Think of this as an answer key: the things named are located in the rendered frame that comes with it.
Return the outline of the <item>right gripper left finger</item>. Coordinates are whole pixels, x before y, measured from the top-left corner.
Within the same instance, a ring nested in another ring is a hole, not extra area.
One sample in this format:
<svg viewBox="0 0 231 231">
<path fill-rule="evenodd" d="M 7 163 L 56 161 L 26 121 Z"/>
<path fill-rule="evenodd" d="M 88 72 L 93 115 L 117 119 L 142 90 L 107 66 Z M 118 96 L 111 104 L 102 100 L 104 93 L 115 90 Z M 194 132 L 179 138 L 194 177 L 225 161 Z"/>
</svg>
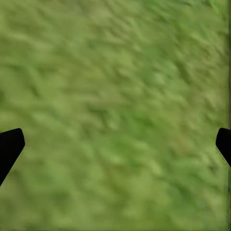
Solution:
<svg viewBox="0 0 231 231">
<path fill-rule="evenodd" d="M 21 128 L 0 133 L 0 185 L 25 147 Z"/>
</svg>

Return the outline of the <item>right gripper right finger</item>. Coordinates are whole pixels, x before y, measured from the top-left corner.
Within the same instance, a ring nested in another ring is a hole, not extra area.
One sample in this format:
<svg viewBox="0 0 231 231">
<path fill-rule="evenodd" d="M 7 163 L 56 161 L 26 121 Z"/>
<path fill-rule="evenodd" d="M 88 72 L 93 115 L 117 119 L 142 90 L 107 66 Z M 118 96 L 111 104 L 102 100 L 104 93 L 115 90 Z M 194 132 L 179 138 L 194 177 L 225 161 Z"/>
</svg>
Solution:
<svg viewBox="0 0 231 231">
<path fill-rule="evenodd" d="M 216 146 L 222 153 L 226 161 L 231 167 L 231 130 L 220 128 L 218 131 Z"/>
</svg>

